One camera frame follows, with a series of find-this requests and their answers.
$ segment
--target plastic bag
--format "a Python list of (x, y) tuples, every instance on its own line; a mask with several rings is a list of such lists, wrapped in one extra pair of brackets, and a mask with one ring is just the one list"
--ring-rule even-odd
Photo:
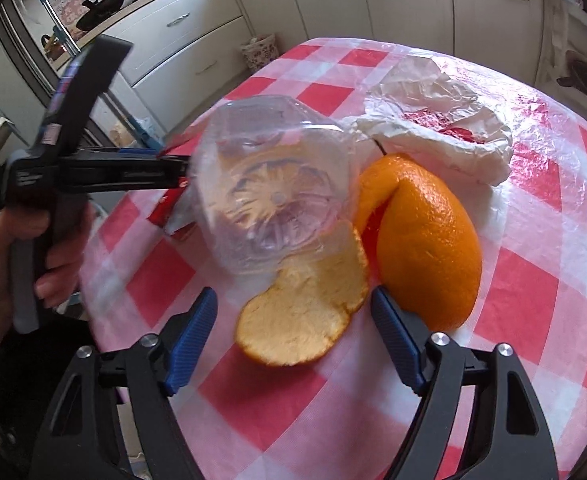
[(466, 84), (429, 57), (404, 57), (369, 90), (365, 113), (340, 121), (388, 152), (430, 155), (478, 182), (497, 186), (510, 174), (509, 127)]
[(355, 139), (286, 96), (217, 108), (191, 160), (194, 213), (231, 272), (271, 272), (289, 254), (321, 257), (320, 235), (357, 200)]

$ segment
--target person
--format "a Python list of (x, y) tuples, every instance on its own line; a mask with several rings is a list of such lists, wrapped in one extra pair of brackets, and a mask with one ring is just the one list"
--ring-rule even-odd
[[(88, 206), (77, 230), (48, 252), (48, 271), (34, 284), (46, 307), (58, 306), (74, 292), (92, 219)], [(43, 211), (0, 212), (0, 480), (27, 477), (36, 436), (64, 370), (78, 347), (94, 344), (86, 322), (60, 315), (30, 334), (12, 329), (11, 243), (36, 238), (49, 221)]]

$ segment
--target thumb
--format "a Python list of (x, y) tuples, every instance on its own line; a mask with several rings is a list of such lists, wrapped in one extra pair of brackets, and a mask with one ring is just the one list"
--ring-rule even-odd
[(15, 240), (29, 240), (45, 232), (49, 214), (23, 207), (0, 212), (0, 293), (8, 288), (9, 251)]

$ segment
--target tablecloth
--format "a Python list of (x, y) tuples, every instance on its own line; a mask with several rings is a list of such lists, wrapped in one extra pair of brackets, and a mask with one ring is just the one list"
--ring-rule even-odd
[[(339, 119), (363, 112), (365, 92), (408, 52), (375, 41), (299, 45), (221, 101), (286, 94)], [(501, 113), (513, 131), (510, 178), (481, 186), (441, 176), (481, 240), (483, 275), (459, 344), (510, 342), (539, 396), (561, 477), (587, 443), (587, 122), (524, 84), (436, 53), (433, 59)], [(247, 286), (212, 260), (198, 229), (185, 241), (146, 218), (162, 191), (127, 194), (90, 240), (82, 297), (103, 350), (124, 348), (184, 312), (203, 286), (219, 316), (191, 383), (171, 399), (208, 480), (379, 480), (418, 400), (400, 383), (371, 321), (354, 316), (336, 347), (310, 366), (255, 364), (233, 343), (242, 305), (269, 285)], [(461, 455), (473, 392), (463, 388), (440, 477)]]

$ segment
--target metal screw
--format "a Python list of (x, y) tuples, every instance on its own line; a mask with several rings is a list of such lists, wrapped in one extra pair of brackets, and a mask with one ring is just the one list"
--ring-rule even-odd
[(451, 341), (449, 336), (444, 332), (433, 332), (431, 335), (431, 340), (438, 346), (447, 346)]
[(85, 345), (85, 346), (81, 346), (80, 348), (77, 349), (76, 355), (80, 359), (86, 359), (87, 357), (89, 357), (91, 355), (91, 352), (93, 352), (93, 349), (91, 348), (91, 346)]
[(155, 334), (146, 334), (140, 338), (140, 344), (145, 348), (151, 348), (158, 344), (158, 336)]
[(497, 352), (500, 355), (504, 355), (505, 357), (509, 357), (513, 355), (513, 347), (509, 343), (500, 343), (497, 346)]

